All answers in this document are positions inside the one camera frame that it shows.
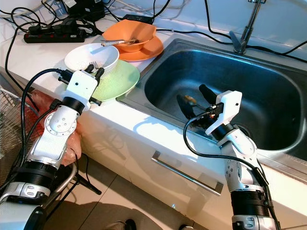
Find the wire basket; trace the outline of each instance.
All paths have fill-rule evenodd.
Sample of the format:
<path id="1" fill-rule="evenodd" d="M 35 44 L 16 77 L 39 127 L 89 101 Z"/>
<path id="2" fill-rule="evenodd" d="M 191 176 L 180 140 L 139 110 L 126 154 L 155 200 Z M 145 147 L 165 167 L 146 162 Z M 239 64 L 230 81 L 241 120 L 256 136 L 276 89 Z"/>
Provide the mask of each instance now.
<path id="1" fill-rule="evenodd" d="M 0 186 L 5 182 L 22 147 L 20 110 L 21 98 L 0 89 Z M 26 135 L 37 119 L 38 114 L 35 109 L 26 104 Z M 27 144 L 27 151 L 30 150 L 43 129 L 41 125 L 37 125 Z"/>

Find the faucet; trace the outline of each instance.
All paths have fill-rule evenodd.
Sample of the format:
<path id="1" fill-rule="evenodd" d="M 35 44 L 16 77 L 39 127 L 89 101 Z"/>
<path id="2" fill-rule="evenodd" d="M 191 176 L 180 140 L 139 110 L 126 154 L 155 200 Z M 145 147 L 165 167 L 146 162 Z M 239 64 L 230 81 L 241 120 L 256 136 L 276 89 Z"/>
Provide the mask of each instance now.
<path id="1" fill-rule="evenodd" d="M 251 33 L 253 31 L 253 24 L 256 20 L 257 14 L 260 10 L 260 5 L 265 4 L 266 0 L 248 0 L 249 2 L 255 3 L 254 10 L 250 16 L 248 25 L 245 26 L 244 32 L 241 36 L 241 39 L 239 40 L 235 33 L 233 31 L 229 31 L 230 38 L 234 45 L 234 51 L 236 53 L 244 54 L 246 45 L 248 44 L 248 40 L 251 36 Z"/>

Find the green plate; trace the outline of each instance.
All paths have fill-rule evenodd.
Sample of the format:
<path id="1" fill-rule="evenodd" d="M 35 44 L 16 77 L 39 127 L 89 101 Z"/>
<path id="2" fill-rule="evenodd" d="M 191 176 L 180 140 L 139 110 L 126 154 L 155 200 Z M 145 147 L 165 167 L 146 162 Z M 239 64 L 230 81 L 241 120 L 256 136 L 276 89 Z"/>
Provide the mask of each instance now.
<path id="1" fill-rule="evenodd" d="M 100 80 L 93 97 L 105 102 L 131 90 L 140 79 L 140 72 L 128 62 L 118 60 L 115 68 Z"/>

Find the white bowl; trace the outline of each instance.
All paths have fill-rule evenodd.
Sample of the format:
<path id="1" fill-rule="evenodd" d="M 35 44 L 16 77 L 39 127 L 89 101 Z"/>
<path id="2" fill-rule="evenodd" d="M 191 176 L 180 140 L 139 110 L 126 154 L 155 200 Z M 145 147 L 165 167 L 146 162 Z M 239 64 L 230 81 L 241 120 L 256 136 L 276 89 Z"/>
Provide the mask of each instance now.
<path id="1" fill-rule="evenodd" d="M 86 44 L 69 52 L 64 63 L 71 71 L 86 69 L 90 62 L 95 61 L 98 67 L 105 69 L 107 75 L 117 64 L 119 51 L 114 46 L 102 46 L 100 43 Z"/>

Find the white countertop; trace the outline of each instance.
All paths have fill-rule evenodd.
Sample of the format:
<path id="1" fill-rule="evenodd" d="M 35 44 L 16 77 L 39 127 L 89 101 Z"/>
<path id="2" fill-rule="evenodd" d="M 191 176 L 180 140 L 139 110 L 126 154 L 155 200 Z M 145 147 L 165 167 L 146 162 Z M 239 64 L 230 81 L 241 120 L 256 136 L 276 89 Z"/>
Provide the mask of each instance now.
<path id="1" fill-rule="evenodd" d="M 113 18 L 106 16 L 104 19 L 97 22 L 97 27 L 101 31 L 104 31 L 113 23 L 115 23 Z M 183 26 L 185 26 L 185 30 L 189 30 L 189 25 L 183 23 Z M 157 36 L 164 43 L 165 47 L 174 38 L 170 37 L 171 34 L 172 33 L 167 32 L 157 33 Z M 221 45 L 198 35 L 196 35 L 195 38 L 185 35 L 179 36 L 192 40 L 197 39 L 199 43 L 208 46 L 232 50 L 231 46 Z M 27 44 L 23 40 L 23 35 L 18 35 L 11 50 L 8 69 L 19 81 L 27 83 L 35 74 L 44 69 L 65 69 L 63 60 L 67 53 L 78 46 L 99 42 L 100 38 L 100 36 L 87 38 L 84 43 Z M 0 44 L 0 66 L 2 68 L 4 68 L 5 57 L 10 42 L 11 40 L 7 40 Z M 276 55 L 251 49 L 247 51 L 246 55 L 307 70 L 306 64 L 289 58 L 278 57 Z M 146 61 L 131 62 L 131 64 L 136 66 L 139 71 L 142 71 L 152 60 L 153 58 Z M 66 88 L 64 83 L 58 81 L 58 75 L 55 73 L 43 75 L 34 82 L 33 86 L 57 98 L 60 98 L 60 94 Z M 95 113 L 102 122 L 111 124 L 115 128 L 129 135 L 133 135 L 135 138 L 155 148 L 167 152 L 174 152 L 182 156 L 190 156 L 189 159 L 191 161 L 204 166 L 210 172 L 214 173 L 221 181 L 224 181 L 223 161 L 220 159 L 199 159 L 198 156 L 192 154 L 184 144 L 182 129 L 130 108 L 116 100 L 105 102 L 100 107 L 94 105 L 89 112 Z M 206 150 L 206 153 L 220 153 L 216 145 L 209 141 L 204 141 L 204 139 L 200 137 L 193 137 L 193 143 L 197 143 L 197 148 Z M 273 200 L 306 216 L 307 219 L 307 185 L 271 168 L 264 167 L 264 170 L 270 182 Z"/>

